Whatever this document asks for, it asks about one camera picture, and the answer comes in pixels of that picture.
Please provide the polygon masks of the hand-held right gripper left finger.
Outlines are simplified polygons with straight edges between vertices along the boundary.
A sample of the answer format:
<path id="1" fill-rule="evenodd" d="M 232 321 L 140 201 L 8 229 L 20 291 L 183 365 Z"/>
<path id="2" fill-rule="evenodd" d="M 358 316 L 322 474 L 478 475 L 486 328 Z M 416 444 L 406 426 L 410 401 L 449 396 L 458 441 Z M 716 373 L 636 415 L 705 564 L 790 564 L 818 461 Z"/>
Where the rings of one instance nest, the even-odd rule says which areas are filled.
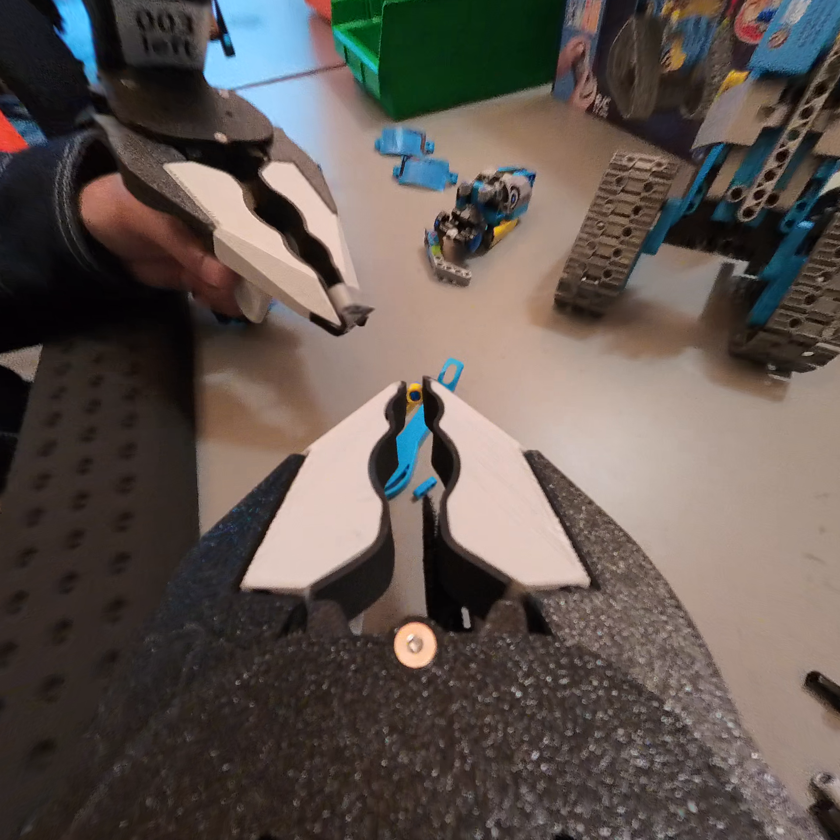
<path id="1" fill-rule="evenodd" d="M 396 381 L 304 451 L 242 591 L 334 602 L 350 621 L 385 593 L 395 563 L 385 483 L 405 417 L 406 384 Z"/>

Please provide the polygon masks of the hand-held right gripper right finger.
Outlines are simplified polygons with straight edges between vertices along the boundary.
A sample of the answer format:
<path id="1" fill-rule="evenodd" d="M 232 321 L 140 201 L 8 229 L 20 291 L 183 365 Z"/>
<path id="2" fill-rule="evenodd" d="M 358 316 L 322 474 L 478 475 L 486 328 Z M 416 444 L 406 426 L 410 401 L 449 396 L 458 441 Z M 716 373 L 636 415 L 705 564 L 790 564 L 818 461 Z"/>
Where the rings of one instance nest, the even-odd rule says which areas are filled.
<path id="1" fill-rule="evenodd" d="M 592 572 L 533 461 L 461 397 L 423 379 L 432 467 L 423 503 L 427 619 L 445 632 L 549 632 L 546 595 L 592 587 Z"/>

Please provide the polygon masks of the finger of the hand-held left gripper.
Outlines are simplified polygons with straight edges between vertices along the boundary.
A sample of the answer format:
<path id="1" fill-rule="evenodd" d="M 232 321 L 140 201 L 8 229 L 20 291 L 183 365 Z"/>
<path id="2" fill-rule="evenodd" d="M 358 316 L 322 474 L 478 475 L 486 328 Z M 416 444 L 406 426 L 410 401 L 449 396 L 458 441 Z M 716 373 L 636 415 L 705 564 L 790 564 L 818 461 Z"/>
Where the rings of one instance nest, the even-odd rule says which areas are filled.
<path id="1" fill-rule="evenodd" d="M 239 275 L 236 301 L 245 318 L 260 323 L 273 301 L 341 335 L 344 330 L 313 269 L 295 256 L 280 234 L 246 202 L 246 190 L 228 173 L 207 164 L 164 164 L 167 174 L 209 216 L 216 258 Z"/>
<path id="2" fill-rule="evenodd" d="M 336 210 L 289 161 L 264 163 L 253 183 L 257 216 L 313 269 L 322 284 L 358 290 L 358 278 Z"/>

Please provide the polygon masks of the small grey black pin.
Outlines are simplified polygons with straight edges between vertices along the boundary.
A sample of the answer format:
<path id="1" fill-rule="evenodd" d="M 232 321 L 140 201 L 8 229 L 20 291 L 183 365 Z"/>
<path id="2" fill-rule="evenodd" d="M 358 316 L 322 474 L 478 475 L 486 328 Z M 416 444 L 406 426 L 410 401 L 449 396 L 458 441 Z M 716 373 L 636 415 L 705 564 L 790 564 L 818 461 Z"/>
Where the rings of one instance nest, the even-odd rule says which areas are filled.
<path id="1" fill-rule="evenodd" d="M 362 298 L 359 288 L 343 281 L 328 288 L 328 297 L 345 331 L 364 326 L 374 311 Z"/>

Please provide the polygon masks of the person's left forearm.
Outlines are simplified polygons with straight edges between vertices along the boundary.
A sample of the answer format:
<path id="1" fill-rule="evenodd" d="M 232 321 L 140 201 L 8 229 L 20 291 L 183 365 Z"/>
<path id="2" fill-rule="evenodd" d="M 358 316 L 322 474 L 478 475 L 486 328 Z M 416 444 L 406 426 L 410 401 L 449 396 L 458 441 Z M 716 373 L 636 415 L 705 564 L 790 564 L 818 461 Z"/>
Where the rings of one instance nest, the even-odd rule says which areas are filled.
<path id="1" fill-rule="evenodd" d="M 95 132 L 3 152 L 1 164 L 2 353 L 151 312 L 186 292 L 142 283 L 86 230 L 81 189 L 117 172 Z"/>

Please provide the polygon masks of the grey desk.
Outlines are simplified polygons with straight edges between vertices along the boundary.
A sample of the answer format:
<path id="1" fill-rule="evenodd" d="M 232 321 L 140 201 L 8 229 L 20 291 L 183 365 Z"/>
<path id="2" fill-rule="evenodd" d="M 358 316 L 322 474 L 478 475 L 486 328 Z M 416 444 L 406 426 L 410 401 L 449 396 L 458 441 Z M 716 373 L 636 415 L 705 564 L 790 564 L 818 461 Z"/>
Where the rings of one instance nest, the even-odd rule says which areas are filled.
<path id="1" fill-rule="evenodd" d="M 278 308 L 257 329 L 199 317 L 201 530 L 385 385 L 465 363 L 458 394 L 541 451 L 642 547 L 683 602 L 777 778 L 802 804 L 838 772 L 838 717 L 803 690 L 838 679 L 838 362 L 771 380 L 728 355 L 719 260 L 662 248 L 602 320 L 553 291 L 615 151 L 648 144 L 548 89 L 413 119 L 463 178 L 533 168 L 523 223 L 438 282 L 422 239 L 445 194 L 394 183 L 392 121 L 345 68 L 242 90 L 320 163 L 375 311 L 329 336 Z"/>

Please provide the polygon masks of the person's left hand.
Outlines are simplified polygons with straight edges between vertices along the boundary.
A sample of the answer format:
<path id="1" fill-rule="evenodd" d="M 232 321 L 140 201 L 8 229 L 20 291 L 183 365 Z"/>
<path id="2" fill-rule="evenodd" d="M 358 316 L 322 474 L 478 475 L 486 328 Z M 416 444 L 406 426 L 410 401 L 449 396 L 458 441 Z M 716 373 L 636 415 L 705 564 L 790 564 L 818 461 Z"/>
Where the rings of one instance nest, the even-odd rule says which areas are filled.
<path id="1" fill-rule="evenodd" d="M 179 219 L 142 204 L 118 173 L 101 176 L 79 193 L 87 233 L 131 276 L 148 287 L 190 293 L 216 313 L 243 315 L 235 290 L 240 277 L 224 266 Z"/>

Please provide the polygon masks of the blue flat plastic panel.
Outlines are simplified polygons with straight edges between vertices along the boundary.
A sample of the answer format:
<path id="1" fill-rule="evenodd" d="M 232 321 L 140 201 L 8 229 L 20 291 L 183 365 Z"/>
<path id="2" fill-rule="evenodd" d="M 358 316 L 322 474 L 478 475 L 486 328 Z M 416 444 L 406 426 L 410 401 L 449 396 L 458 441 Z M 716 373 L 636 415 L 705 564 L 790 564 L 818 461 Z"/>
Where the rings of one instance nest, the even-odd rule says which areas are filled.
<path id="1" fill-rule="evenodd" d="M 386 126 L 374 141 L 374 149 L 385 156 L 423 158 L 434 154 L 435 143 L 424 131 L 402 125 Z"/>
<path id="2" fill-rule="evenodd" d="M 449 167 L 447 160 L 433 157 L 402 157 L 394 165 L 393 177 L 401 186 L 418 187 L 433 192 L 443 192 L 459 182 L 459 176 Z"/>

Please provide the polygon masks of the blue brick separator tool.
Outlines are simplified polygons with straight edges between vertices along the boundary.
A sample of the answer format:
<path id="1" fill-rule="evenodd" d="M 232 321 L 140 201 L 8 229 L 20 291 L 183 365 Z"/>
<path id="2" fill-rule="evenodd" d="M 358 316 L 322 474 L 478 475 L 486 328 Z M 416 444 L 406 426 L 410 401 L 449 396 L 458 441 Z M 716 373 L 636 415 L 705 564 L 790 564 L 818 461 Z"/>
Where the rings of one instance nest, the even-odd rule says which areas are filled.
<path id="1" fill-rule="evenodd" d="M 464 363 L 461 360 L 449 358 L 439 372 L 437 382 L 453 392 L 459 383 L 463 370 Z M 406 405 L 406 423 L 402 432 L 396 438 L 397 467 L 385 484 L 386 499 L 391 500 L 397 497 L 407 488 L 417 465 L 419 451 L 428 434 L 424 402 L 414 408 Z"/>

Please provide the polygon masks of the black chair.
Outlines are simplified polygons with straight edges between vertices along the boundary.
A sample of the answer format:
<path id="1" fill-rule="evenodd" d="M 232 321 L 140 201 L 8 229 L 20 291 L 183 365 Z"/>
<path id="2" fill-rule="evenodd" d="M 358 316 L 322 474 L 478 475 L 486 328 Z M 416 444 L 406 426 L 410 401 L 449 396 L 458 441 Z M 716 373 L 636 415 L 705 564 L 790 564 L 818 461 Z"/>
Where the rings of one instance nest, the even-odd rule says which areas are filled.
<path id="1" fill-rule="evenodd" d="M 95 133 L 85 70 L 65 41 L 60 2 L 1 2 L 2 110 L 23 129 L 48 140 Z"/>

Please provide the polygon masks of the small blue motor assembly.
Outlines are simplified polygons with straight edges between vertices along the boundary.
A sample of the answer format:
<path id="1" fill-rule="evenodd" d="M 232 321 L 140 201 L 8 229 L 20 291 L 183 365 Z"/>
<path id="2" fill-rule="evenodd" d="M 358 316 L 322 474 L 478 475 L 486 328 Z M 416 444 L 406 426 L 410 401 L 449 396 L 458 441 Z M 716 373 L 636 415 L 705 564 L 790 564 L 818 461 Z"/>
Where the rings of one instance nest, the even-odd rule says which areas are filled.
<path id="1" fill-rule="evenodd" d="M 455 206 L 425 230 L 427 259 L 437 280 L 467 287 L 468 263 L 483 256 L 518 226 L 529 209 L 535 171 L 503 166 L 458 185 Z"/>

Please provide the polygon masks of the green plastic bin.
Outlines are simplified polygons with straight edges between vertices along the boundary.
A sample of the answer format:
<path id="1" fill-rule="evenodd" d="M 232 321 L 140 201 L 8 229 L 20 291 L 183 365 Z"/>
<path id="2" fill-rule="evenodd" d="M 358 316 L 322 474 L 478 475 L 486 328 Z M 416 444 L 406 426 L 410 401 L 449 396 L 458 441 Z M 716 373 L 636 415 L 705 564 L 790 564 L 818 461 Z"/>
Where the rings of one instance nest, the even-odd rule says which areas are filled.
<path id="1" fill-rule="evenodd" d="M 332 35 L 359 85 L 407 119 L 553 79 L 563 1 L 334 1 Z"/>

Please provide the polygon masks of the black dotted mat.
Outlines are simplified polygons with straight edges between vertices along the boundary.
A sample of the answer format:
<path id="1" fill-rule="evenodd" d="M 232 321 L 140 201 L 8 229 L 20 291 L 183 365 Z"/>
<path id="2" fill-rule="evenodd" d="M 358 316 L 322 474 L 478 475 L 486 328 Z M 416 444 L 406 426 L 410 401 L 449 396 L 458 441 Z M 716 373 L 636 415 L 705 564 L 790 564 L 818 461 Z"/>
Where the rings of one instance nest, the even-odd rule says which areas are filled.
<path id="1" fill-rule="evenodd" d="M 75 770 L 198 538 L 193 372 L 180 299 L 41 351 L 2 501 L 2 838 Z"/>

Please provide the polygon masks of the blue grey tracked toy robot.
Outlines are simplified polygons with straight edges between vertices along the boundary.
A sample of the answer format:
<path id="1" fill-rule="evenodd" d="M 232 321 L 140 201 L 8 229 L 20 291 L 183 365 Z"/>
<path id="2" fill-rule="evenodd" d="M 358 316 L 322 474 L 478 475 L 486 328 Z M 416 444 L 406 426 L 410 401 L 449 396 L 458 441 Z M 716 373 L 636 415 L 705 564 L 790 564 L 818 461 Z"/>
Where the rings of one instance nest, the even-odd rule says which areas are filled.
<path id="1" fill-rule="evenodd" d="M 697 168 L 670 196 L 677 165 L 616 152 L 567 258 L 554 304 L 594 317 L 663 245 L 745 265 L 748 305 L 729 353 L 780 378 L 838 357 L 838 35 L 796 74 L 731 72 L 693 149 Z"/>

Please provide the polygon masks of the dark blue printed cardboard box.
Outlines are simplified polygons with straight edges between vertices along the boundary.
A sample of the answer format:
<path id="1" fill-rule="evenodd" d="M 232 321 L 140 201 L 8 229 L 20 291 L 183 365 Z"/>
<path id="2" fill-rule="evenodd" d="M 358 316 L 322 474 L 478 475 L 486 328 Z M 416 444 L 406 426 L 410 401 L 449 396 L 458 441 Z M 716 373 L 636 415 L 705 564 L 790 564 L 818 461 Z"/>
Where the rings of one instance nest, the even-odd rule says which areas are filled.
<path id="1" fill-rule="evenodd" d="M 838 38 L 835 1 L 567 2 L 553 95 L 685 160 L 781 129 Z"/>

